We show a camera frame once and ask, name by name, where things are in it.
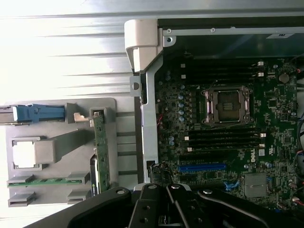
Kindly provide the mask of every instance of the metal panel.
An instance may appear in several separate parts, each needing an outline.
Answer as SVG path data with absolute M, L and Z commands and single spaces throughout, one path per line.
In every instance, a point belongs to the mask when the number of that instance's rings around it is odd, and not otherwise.
M 0 104 L 114 97 L 118 113 L 134 112 L 128 80 L 132 73 L 124 51 L 127 20 L 297 16 L 303 12 L 301 0 L 2 1 Z M 119 131 L 126 136 L 134 132 L 132 117 L 120 119 Z

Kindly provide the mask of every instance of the capacitor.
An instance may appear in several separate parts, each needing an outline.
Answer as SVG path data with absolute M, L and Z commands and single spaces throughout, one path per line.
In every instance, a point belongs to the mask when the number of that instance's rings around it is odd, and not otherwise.
M 271 167 L 272 167 L 272 164 L 269 163 L 269 162 L 265 162 L 265 166 L 266 166 L 267 168 L 271 168 Z

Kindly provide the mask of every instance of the cpu socket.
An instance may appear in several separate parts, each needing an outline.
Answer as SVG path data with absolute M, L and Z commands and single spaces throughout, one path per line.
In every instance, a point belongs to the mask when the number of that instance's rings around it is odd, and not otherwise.
M 249 123 L 249 93 L 245 86 L 211 87 L 204 91 L 206 97 L 207 125 Z

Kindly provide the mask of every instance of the metal bracket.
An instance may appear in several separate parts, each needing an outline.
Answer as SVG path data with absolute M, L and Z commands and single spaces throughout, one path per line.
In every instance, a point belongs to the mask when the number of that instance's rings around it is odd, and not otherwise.
M 142 95 L 142 84 L 140 76 L 130 77 L 130 95 L 134 97 Z
M 134 19 L 124 24 L 124 43 L 134 72 L 145 72 L 163 50 L 157 19 Z

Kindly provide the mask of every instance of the circuit board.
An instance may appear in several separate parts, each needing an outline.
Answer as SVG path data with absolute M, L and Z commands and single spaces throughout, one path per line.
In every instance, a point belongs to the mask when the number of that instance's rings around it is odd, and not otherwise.
M 296 70 L 284 59 L 167 62 L 155 99 L 159 161 L 173 181 L 290 207 Z
M 100 192 L 106 191 L 110 187 L 110 169 L 108 144 L 105 132 L 105 118 L 104 115 L 95 116 L 91 121 L 94 121 L 95 131 L 95 154 L 97 156 L 98 179 Z

